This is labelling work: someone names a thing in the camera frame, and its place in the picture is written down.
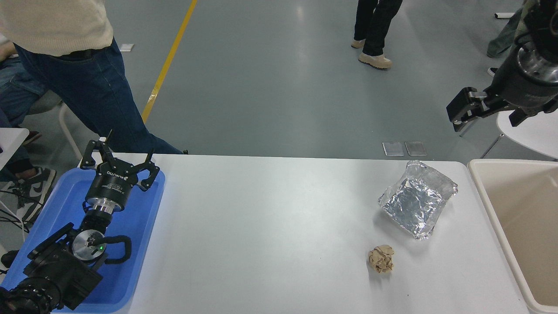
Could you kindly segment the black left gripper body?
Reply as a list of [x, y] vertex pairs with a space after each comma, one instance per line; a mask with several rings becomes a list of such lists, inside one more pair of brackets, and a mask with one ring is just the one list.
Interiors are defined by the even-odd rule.
[[138, 183], [134, 165], [123, 160], [104, 161], [96, 167], [85, 201], [93, 205], [95, 199], [108, 199], [116, 205], [126, 205], [131, 190]]

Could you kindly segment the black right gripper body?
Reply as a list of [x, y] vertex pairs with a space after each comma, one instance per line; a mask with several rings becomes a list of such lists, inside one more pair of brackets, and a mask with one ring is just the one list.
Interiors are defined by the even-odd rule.
[[538, 52], [511, 52], [487, 92], [526, 115], [552, 113], [557, 109], [557, 59], [547, 60]]

